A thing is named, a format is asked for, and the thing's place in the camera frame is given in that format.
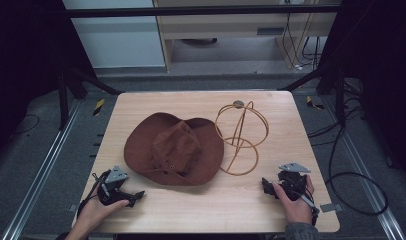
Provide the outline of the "yellow black striped tape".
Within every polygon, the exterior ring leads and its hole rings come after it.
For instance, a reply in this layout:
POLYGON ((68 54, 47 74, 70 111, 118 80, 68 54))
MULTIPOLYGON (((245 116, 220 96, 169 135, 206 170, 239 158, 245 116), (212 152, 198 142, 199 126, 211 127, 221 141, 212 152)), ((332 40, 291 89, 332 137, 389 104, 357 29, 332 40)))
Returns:
POLYGON ((96 106, 95 106, 94 111, 93 111, 93 116, 98 116, 99 115, 104 103, 105 103, 105 99, 103 99, 103 98, 99 99, 97 101, 96 106))
POLYGON ((310 96, 306 96, 306 104, 307 104, 307 106, 318 109, 318 110, 325 109, 324 105, 315 104, 310 96))

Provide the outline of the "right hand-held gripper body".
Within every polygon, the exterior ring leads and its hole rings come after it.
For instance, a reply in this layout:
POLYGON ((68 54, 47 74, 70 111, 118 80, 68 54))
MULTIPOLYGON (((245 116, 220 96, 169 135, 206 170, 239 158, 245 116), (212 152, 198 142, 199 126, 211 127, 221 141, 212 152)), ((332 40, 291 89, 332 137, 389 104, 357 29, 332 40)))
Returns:
POLYGON ((307 191, 307 173, 311 172, 310 169, 296 162, 280 165, 279 169, 279 185, 290 200, 295 201, 302 195, 311 199, 307 191))

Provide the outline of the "gold wire hat stand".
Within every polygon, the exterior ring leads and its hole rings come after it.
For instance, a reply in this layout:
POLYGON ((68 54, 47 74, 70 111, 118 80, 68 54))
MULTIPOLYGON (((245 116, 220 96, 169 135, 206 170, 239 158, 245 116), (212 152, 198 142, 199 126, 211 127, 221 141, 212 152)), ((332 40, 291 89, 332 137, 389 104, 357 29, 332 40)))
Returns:
POLYGON ((254 102, 249 101, 248 103, 244 103, 241 100, 235 100, 232 104, 224 105, 223 107, 221 107, 218 110, 215 118, 215 130, 224 143, 234 148, 234 155, 231 161, 229 162, 228 166, 220 167, 220 170, 231 176, 244 176, 254 171, 260 159, 257 147, 268 138, 270 133, 270 126, 267 118, 260 111, 254 108, 254 102), (221 128, 219 127, 218 121, 224 112, 231 109, 241 110, 241 113, 234 128, 233 135, 230 137, 224 137, 221 133, 221 128), (257 143, 252 143, 250 140, 243 137, 243 129, 245 126, 245 119, 248 112, 254 114, 261 121, 265 129, 264 137, 257 143), (231 167, 233 166, 242 149, 252 149, 254 151, 255 153, 254 163, 248 170, 244 170, 243 172, 232 172, 231 167))

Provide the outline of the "black frame crossbar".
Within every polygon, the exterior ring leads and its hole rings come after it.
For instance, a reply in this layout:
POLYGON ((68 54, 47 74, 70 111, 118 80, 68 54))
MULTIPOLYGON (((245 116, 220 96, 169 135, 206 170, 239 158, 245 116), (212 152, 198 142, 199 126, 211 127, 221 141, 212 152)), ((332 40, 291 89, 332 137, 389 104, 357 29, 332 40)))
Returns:
POLYGON ((314 5, 242 5, 242 6, 191 6, 119 9, 73 9, 63 14, 70 18, 93 17, 144 17, 144 16, 194 16, 236 14, 330 13, 340 11, 340 4, 314 5))

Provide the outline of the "aluminium floor rail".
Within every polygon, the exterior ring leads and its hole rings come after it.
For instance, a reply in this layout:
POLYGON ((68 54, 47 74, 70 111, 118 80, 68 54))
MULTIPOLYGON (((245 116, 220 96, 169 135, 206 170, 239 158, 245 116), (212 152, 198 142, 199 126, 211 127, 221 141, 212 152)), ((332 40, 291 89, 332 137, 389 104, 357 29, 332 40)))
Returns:
POLYGON ((16 214, 10 221, 10 224, 4 231, 1 240, 18 240, 26 222, 28 221, 32 210, 34 209, 44 185, 53 169, 56 160, 68 138, 68 135, 76 121, 79 109, 82 105, 81 100, 74 100, 72 107, 68 112, 68 120, 58 131, 50 149, 48 150, 43 163, 41 164, 34 180, 32 181, 23 201, 16 211, 16 214))
POLYGON ((398 221, 396 220, 392 210, 389 207, 389 198, 387 197, 385 190, 372 178, 367 167, 363 163, 359 152, 356 150, 356 146, 350 135, 346 133, 345 128, 338 123, 338 120, 335 116, 333 101, 325 96, 322 96, 321 99, 331 119, 334 121, 335 124, 339 126, 338 133, 333 140, 333 146, 328 160, 328 176, 326 183, 330 186, 334 195, 342 203, 345 203, 345 201, 339 194, 338 189, 335 187, 334 181, 342 176, 354 176, 355 178, 357 178, 361 184, 366 198, 370 203, 370 206, 373 209, 373 212, 370 214, 360 212, 360 215, 370 215, 376 217, 380 225, 382 226, 382 229, 384 230, 388 240, 406 240, 406 236, 403 233, 403 230, 401 229, 398 221), (353 171, 338 173, 333 172, 333 159, 339 141, 342 141, 342 143, 344 144, 345 152, 348 154, 350 164, 354 168, 353 171))

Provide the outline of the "person's left hand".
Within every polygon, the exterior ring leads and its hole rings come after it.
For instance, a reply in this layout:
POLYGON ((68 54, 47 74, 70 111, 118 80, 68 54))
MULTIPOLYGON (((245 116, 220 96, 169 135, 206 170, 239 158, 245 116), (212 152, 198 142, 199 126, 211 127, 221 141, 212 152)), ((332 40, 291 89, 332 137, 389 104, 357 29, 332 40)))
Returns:
POLYGON ((92 232, 103 222, 105 218, 125 208, 127 204, 127 200, 121 200, 105 206, 99 201, 97 197, 97 189, 95 189, 91 194, 91 198, 85 204, 80 215, 77 217, 74 227, 82 226, 90 228, 92 232))

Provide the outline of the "brown wide-brim hat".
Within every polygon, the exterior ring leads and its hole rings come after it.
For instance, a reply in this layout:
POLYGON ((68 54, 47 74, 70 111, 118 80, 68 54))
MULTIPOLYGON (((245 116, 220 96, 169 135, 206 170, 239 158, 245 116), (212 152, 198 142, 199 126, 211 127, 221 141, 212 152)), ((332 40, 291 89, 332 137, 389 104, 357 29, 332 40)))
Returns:
POLYGON ((204 118, 182 120, 154 113, 130 134, 124 147, 126 165, 161 185, 208 183, 224 158, 224 142, 215 124, 204 118))

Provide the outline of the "black metal stand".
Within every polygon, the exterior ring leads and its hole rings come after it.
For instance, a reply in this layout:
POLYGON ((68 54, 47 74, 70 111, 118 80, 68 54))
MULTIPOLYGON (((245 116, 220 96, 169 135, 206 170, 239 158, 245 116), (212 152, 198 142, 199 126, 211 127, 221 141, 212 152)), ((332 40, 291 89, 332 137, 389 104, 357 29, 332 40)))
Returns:
POLYGON ((304 75, 297 81, 279 88, 279 91, 294 91, 299 86, 319 78, 320 81, 316 87, 316 92, 320 95, 329 93, 335 89, 335 116, 341 126, 345 126, 344 112, 344 68, 340 64, 324 64, 312 72, 304 75))
POLYGON ((58 77, 58 92, 59 92, 59 105, 60 105, 60 127, 62 130, 68 123, 69 120, 69 107, 68 107, 68 95, 67 92, 70 91, 75 99, 84 99, 88 92, 82 82, 92 84, 93 86, 103 90, 104 92, 111 95, 121 94, 120 90, 112 88, 105 83, 98 80, 96 77, 92 77, 76 68, 65 67, 58 77))

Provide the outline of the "grey tape strip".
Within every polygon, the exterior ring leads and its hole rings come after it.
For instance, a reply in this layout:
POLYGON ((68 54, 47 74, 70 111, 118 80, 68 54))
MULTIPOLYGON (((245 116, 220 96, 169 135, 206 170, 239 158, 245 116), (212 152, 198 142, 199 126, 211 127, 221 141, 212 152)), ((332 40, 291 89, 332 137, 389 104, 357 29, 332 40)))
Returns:
POLYGON ((340 212, 343 210, 343 207, 341 204, 333 204, 333 203, 323 204, 320 206, 320 208, 323 213, 331 212, 331 211, 340 212))

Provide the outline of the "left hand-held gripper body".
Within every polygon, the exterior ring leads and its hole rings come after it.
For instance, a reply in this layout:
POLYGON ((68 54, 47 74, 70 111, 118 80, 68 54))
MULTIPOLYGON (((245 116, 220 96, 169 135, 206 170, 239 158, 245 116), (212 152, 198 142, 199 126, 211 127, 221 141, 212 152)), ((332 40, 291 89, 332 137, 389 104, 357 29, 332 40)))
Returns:
POLYGON ((94 177, 97 197, 105 206, 121 200, 131 200, 132 195, 134 195, 120 190, 123 183, 128 179, 128 175, 117 165, 103 172, 100 176, 94 175, 94 177))

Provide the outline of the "white cabinet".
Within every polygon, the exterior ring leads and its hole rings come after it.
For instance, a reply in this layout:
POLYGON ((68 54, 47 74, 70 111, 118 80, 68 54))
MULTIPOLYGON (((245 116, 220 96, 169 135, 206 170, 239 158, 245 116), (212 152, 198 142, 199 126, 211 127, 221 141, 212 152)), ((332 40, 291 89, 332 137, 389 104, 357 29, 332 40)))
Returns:
MULTIPOLYGON (((67 10, 153 7, 152 0, 62 0, 67 10)), ((155 17, 74 18, 94 68, 164 67, 155 17)))

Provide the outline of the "person's right hand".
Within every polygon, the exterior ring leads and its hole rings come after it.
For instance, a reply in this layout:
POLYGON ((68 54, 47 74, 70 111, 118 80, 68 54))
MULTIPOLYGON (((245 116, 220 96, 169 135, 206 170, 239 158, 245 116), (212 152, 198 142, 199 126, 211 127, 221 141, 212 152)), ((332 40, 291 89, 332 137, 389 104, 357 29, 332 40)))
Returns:
POLYGON ((312 208, 303 199, 299 198, 298 200, 292 201, 278 183, 274 183, 273 187, 284 208, 285 217, 289 224, 312 224, 312 208))

